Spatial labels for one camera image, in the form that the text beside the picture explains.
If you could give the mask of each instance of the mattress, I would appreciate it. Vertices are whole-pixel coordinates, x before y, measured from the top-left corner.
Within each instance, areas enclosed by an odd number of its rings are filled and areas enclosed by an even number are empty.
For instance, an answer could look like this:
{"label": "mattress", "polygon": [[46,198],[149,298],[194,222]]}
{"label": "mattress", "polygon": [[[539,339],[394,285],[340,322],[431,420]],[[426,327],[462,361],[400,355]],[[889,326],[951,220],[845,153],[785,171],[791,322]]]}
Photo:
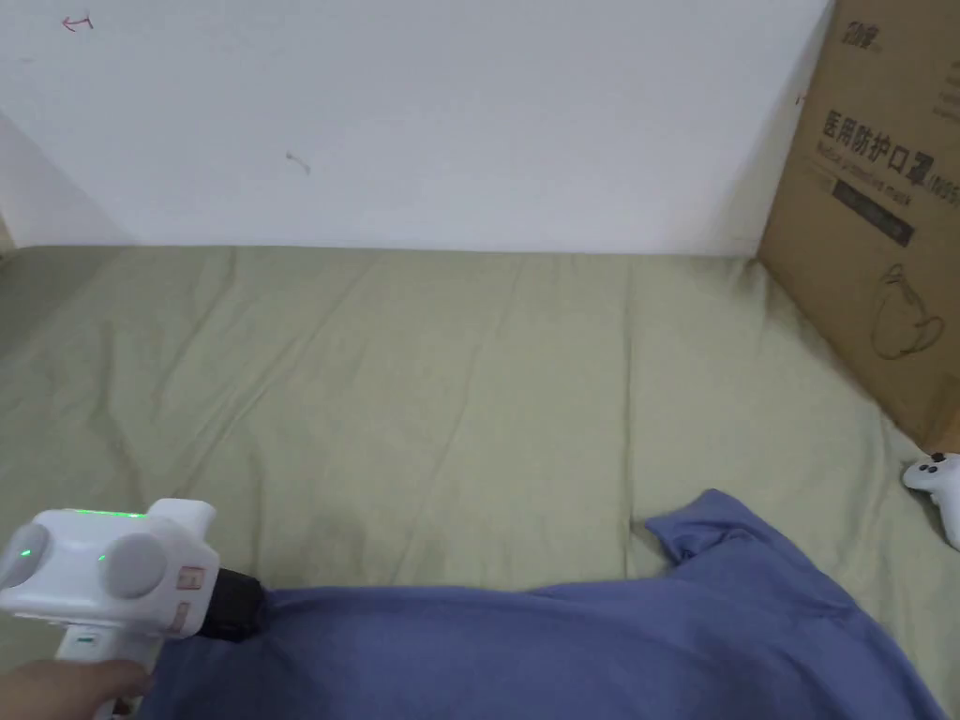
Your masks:
{"label": "mattress", "polygon": [[[960,713],[960,558],[920,453],[753,261],[31,249],[0,266],[0,534],[214,504],[275,588],[650,576],[644,518],[729,492]],[[59,633],[2,618],[0,665]]]}

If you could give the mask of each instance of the green indicator light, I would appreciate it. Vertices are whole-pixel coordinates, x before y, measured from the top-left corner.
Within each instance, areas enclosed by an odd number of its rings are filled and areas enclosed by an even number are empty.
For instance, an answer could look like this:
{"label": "green indicator light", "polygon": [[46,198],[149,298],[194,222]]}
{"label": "green indicator light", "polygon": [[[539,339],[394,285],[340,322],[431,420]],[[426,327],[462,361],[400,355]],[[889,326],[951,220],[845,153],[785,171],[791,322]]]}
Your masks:
{"label": "green indicator light", "polygon": [[108,513],[105,510],[75,510],[74,513],[82,513],[84,515],[109,515],[113,517],[146,517],[138,513]]}

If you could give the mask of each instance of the round gray button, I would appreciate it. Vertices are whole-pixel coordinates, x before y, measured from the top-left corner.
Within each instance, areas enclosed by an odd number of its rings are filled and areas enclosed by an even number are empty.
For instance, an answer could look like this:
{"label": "round gray button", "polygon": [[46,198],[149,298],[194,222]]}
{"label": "round gray button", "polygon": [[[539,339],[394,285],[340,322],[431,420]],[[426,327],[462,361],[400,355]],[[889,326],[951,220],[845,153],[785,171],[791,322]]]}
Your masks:
{"label": "round gray button", "polygon": [[49,544],[50,531],[43,525],[31,522],[17,528],[3,555],[0,555],[0,590],[30,580]]}
{"label": "round gray button", "polygon": [[146,533],[114,540],[104,552],[100,580],[113,597],[135,600],[160,584],[167,571],[167,556],[160,541]]}

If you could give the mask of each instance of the white wall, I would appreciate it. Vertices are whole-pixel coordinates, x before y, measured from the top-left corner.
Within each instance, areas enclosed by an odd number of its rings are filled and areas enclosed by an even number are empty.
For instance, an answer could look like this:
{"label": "white wall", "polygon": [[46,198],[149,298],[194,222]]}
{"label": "white wall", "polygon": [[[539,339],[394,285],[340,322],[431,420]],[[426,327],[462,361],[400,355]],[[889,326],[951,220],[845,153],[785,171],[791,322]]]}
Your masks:
{"label": "white wall", "polygon": [[826,2],[0,0],[0,211],[18,245],[749,253]]}

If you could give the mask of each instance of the hand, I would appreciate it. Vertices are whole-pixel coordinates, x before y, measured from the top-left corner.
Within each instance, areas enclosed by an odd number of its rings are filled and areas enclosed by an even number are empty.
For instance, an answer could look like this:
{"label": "hand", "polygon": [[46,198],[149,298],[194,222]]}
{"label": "hand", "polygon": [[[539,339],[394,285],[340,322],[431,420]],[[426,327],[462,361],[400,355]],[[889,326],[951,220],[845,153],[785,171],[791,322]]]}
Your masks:
{"label": "hand", "polygon": [[0,675],[0,717],[5,720],[90,720],[107,700],[139,697],[150,675],[135,662],[92,664],[41,660]]}

